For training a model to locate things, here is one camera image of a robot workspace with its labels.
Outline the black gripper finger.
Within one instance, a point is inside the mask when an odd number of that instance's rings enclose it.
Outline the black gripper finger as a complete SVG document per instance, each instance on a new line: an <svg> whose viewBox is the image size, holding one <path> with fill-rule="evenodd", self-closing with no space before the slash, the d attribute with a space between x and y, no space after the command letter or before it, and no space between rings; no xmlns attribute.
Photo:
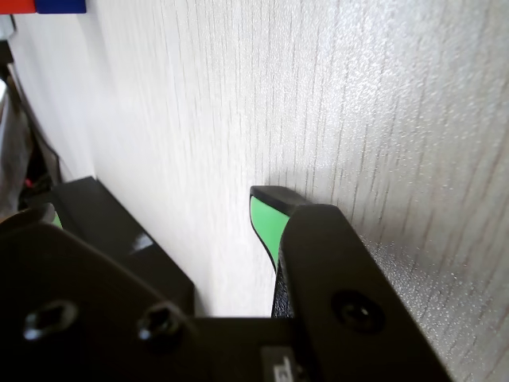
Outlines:
<svg viewBox="0 0 509 382"><path fill-rule="evenodd" d="M251 226L286 286L315 381L447 381L417 323L344 214L276 185L250 190Z"/></svg>
<svg viewBox="0 0 509 382"><path fill-rule="evenodd" d="M54 214L1 223L2 380L209 381L183 314Z"/></svg>

